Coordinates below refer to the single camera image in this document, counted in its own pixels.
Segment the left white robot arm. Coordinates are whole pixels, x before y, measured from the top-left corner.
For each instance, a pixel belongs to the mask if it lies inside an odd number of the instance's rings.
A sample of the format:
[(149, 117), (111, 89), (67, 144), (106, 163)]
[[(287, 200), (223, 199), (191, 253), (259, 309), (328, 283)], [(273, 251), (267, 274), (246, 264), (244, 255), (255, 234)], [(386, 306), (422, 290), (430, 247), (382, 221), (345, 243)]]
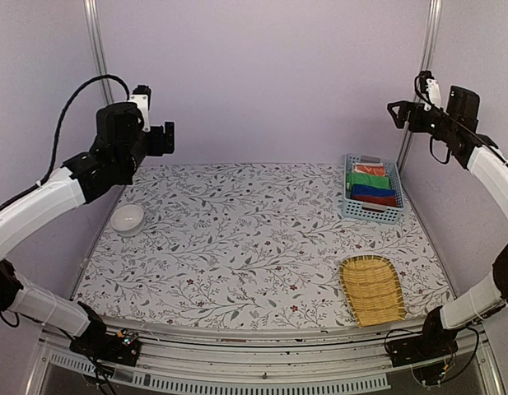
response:
[(134, 366), (141, 350), (137, 333), (108, 333), (91, 307), (32, 283), (7, 255), (66, 212), (95, 201), (113, 186), (130, 185), (146, 157), (174, 152), (175, 125), (150, 125), (150, 103), (150, 94), (132, 93), (126, 101), (100, 109), (90, 150), (64, 161), (33, 191), (0, 211), (0, 313), (24, 315), (60, 329), (70, 336), (71, 351), (93, 361)]

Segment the brown towel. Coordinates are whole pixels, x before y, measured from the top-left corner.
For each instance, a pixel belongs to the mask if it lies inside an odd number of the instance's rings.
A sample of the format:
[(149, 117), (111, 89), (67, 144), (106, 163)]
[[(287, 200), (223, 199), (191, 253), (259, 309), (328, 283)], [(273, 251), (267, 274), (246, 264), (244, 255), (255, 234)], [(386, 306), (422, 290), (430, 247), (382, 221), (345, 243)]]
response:
[(387, 197), (376, 197), (369, 195), (356, 195), (353, 200), (357, 200), (360, 202), (368, 202), (372, 204), (378, 204), (381, 206), (387, 207), (397, 207), (396, 197), (395, 196), (387, 196)]

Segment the blue towel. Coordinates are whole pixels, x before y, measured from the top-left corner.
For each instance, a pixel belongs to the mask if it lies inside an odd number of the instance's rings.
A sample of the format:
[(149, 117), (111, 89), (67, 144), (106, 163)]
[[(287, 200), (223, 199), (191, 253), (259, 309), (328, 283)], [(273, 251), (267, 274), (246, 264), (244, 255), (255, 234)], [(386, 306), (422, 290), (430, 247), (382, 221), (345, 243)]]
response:
[(376, 188), (368, 185), (353, 184), (351, 189), (351, 198), (354, 198), (356, 195), (369, 195), (376, 197), (387, 197), (387, 196), (396, 197), (396, 192), (393, 189)]

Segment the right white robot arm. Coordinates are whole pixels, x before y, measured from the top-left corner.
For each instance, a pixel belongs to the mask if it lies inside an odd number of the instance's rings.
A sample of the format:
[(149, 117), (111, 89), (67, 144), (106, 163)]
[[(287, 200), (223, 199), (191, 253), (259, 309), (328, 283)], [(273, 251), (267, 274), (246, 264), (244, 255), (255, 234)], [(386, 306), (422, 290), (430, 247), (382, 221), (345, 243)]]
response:
[[(508, 225), (508, 160), (489, 136), (476, 131), (479, 95), (452, 86), (446, 106), (438, 104), (434, 88), (418, 96), (419, 102), (401, 100), (387, 105), (396, 126), (444, 143), (450, 157), (483, 187), (492, 199), (491, 206), (499, 209)], [(457, 350), (455, 338), (461, 330), (473, 328), (507, 305), (508, 242), (482, 280), (428, 313), (420, 333), (390, 340), (386, 350), (393, 365), (449, 356)]]

